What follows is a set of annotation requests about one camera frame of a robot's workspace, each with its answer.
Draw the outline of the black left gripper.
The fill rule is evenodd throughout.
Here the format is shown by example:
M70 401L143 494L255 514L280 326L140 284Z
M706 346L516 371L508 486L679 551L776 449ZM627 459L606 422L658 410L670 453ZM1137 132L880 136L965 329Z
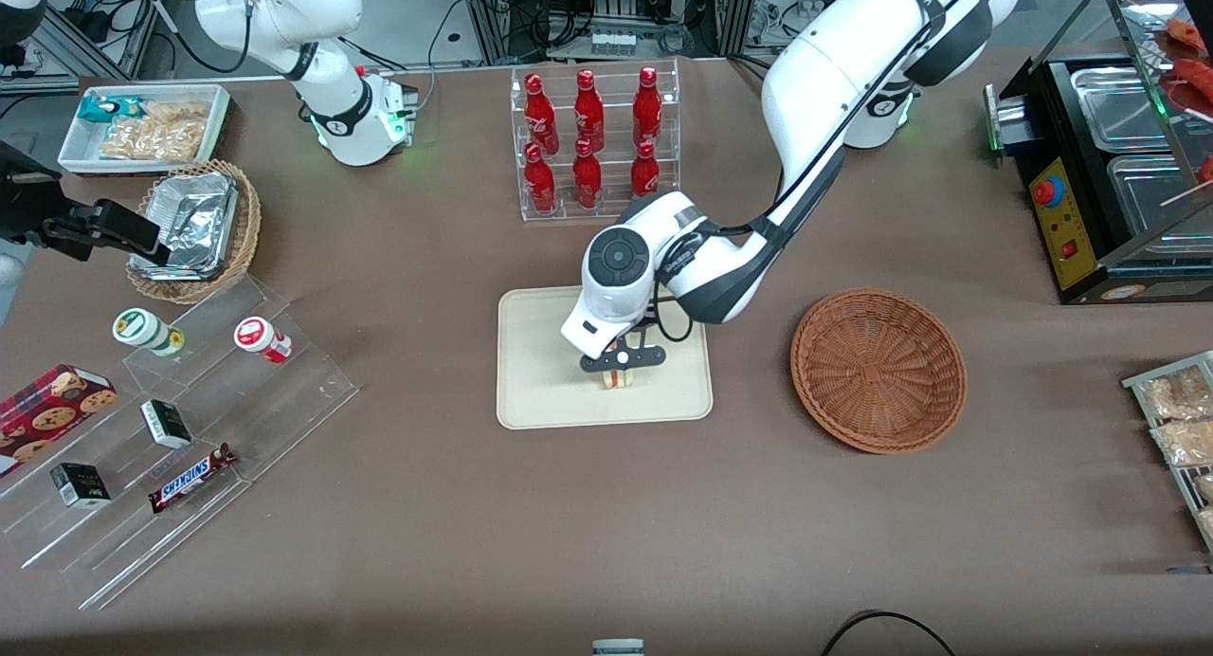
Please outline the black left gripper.
M619 335L606 346L606 355L661 355L662 347L657 342L649 342L649 329L659 326L660 318L656 312L645 312L627 332Z

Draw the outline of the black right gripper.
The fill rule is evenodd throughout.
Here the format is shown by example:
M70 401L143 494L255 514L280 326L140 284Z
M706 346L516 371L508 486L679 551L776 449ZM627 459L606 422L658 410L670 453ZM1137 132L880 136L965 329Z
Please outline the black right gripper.
M171 250L160 241L161 227L110 199L89 210L62 190L59 173L1 142L1 238L15 245L58 251L78 262L90 259L93 246L166 266ZM85 218L89 213L89 243Z

